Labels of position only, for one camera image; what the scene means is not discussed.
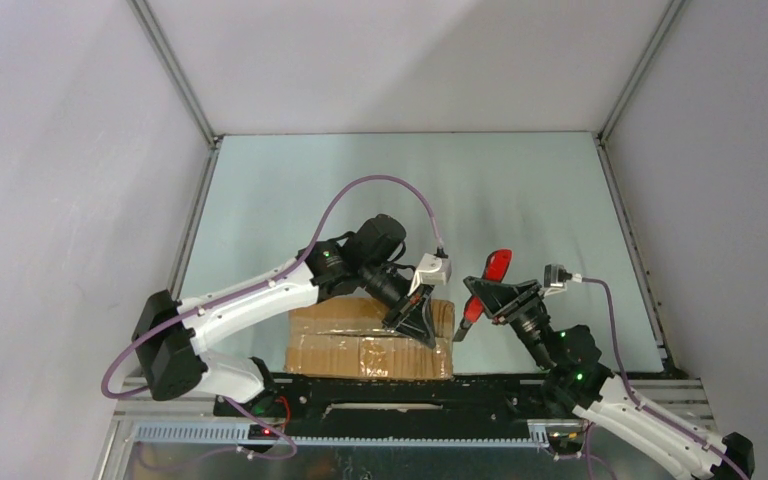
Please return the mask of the brown cardboard express box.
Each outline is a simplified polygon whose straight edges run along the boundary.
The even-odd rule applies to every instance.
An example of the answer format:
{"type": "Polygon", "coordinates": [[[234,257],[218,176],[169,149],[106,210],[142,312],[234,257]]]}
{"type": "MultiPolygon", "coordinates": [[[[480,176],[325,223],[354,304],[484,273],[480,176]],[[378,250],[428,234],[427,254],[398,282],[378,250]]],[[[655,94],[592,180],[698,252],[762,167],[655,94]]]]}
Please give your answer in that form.
{"type": "Polygon", "coordinates": [[[389,332],[383,304],[340,297],[289,313],[284,370],[343,379],[444,380],[453,374],[454,304],[433,300],[436,346],[389,332]]]}

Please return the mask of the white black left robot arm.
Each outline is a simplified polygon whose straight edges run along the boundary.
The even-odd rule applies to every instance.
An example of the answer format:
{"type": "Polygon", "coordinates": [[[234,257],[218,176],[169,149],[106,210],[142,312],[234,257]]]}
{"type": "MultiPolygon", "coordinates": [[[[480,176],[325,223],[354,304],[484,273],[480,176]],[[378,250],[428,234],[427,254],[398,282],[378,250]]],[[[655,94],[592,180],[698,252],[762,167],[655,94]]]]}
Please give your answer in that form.
{"type": "Polygon", "coordinates": [[[317,240],[279,267],[224,290],[186,299],[168,290],[150,295],[132,335],[146,392],[155,401],[190,392],[228,397],[250,415],[264,416],[276,403],[265,362],[222,354],[216,345],[279,314],[358,289],[385,306],[385,330],[435,347],[431,294],[449,281],[451,261],[439,248],[405,277],[399,262],[405,240],[404,227],[379,214],[356,231],[317,240]]]}

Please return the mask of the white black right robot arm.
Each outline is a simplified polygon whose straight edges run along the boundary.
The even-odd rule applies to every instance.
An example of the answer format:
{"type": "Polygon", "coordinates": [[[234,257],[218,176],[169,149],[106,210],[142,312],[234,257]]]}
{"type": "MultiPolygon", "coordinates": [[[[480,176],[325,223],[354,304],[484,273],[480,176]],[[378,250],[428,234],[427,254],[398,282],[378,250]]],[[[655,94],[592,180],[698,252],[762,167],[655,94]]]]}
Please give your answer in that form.
{"type": "Polygon", "coordinates": [[[545,371],[541,402],[556,418],[571,414],[600,426],[658,463],[676,479],[749,479],[754,447],[686,421],[636,390],[622,363],[611,369],[586,325],[556,330],[537,281],[504,283],[468,276],[464,284],[487,317],[510,326],[545,371]]]}

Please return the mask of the red black utility knife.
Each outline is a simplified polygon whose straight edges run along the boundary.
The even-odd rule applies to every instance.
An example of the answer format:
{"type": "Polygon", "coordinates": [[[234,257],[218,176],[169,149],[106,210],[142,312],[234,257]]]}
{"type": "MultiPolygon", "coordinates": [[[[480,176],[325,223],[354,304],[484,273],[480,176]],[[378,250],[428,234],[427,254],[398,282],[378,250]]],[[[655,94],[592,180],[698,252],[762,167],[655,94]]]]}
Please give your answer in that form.
{"type": "Polygon", "coordinates": [[[473,287],[478,287],[478,294],[471,291],[470,297],[464,306],[458,329],[454,334],[454,342],[463,341],[470,329],[485,314],[485,307],[482,301],[488,296],[487,292],[490,289],[490,285],[502,282],[508,272],[512,258],[513,252],[506,248],[494,250],[487,256],[480,282],[472,283],[473,287]]]}

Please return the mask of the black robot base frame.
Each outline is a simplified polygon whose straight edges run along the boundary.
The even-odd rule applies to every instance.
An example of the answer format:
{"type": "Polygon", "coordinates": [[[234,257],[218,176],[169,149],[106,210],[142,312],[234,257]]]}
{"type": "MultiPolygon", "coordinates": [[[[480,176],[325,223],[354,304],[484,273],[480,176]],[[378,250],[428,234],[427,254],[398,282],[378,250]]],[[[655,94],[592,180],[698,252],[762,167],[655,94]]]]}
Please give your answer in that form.
{"type": "Polygon", "coordinates": [[[299,446],[555,447],[576,452],[586,421],[551,407],[538,374],[456,375],[448,380],[350,380],[279,373],[249,410],[264,426],[216,397],[196,399],[192,419],[140,433],[154,441],[236,444],[263,452],[279,437],[299,446]]]}

